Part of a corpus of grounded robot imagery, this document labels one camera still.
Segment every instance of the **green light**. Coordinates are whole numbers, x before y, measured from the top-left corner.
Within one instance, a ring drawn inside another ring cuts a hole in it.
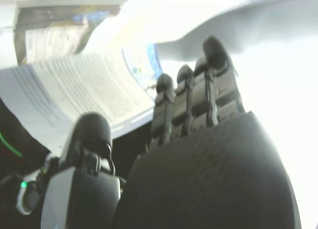
[[[28,183],[27,183],[27,182],[22,182],[22,183],[21,183],[21,188],[26,188],[26,186],[28,186]]]

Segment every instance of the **green led indicator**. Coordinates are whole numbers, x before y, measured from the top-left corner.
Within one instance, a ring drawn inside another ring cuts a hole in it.
[[[26,188],[26,186],[28,186],[28,183],[27,183],[27,182],[22,182],[22,183],[21,183],[21,188]]]

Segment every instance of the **wire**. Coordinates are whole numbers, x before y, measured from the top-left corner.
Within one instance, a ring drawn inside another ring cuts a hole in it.
[[[11,150],[16,156],[18,157],[23,157],[23,154],[19,151],[17,151],[12,145],[10,145],[5,138],[3,137],[3,135],[0,132],[0,140],[2,141],[2,143],[9,149]]]

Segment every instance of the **page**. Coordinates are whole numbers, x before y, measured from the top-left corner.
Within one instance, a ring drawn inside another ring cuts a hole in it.
[[[154,105],[128,72],[121,51],[0,71],[0,96],[29,133],[56,155],[82,113],[102,114],[113,132],[138,116],[150,119]]]

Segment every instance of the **textured black surface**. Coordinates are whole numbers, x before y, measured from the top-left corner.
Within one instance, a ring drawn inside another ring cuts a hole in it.
[[[256,117],[157,148],[135,162],[114,229],[295,229],[288,175]]]

